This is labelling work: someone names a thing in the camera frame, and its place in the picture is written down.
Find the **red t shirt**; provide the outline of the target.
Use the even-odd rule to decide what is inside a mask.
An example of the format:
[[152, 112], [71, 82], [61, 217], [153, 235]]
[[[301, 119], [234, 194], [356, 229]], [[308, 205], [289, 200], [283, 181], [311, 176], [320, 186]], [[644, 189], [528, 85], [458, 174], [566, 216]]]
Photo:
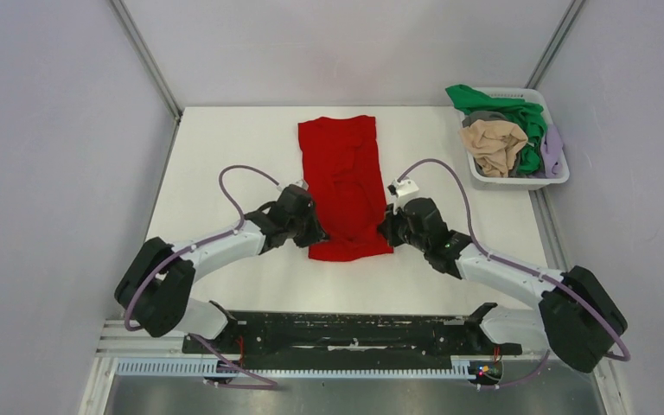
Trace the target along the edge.
[[390, 254], [379, 233], [386, 214], [376, 118], [320, 117], [297, 125], [303, 179], [329, 240], [309, 248], [309, 258], [349, 262]]

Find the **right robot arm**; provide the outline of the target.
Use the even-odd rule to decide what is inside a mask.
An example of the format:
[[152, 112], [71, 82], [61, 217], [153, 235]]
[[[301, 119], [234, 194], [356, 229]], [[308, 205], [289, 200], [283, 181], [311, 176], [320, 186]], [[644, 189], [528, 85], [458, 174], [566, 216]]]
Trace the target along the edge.
[[389, 246], [409, 245], [436, 271], [486, 285], [526, 305], [480, 306], [464, 330], [467, 346], [486, 353], [497, 345], [551, 350], [570, 368], [591, 372], [620, 345], [628, 322], [592, 271], [541, 268], [489, 251], [448, 228], [430, 198], [386, 206], [378, 227]]

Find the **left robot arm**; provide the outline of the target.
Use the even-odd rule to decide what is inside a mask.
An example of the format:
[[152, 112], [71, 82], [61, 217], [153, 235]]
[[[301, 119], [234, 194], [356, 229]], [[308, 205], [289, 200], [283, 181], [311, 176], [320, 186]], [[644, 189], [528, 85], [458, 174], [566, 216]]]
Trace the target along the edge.
[[196, 281], [236, 261], [262, 255], [288, 240], [306, 248], [328, 239], [312, 195], [296, 184], [276, 201], [245, 213], [234, 225], [186, 245], [159, 237], [144, 242], [114, 291], [125, 315], [152, 337], [171, 331], [198, 335], [216, 352], [237, 341], [231, 314], [190, 296]]

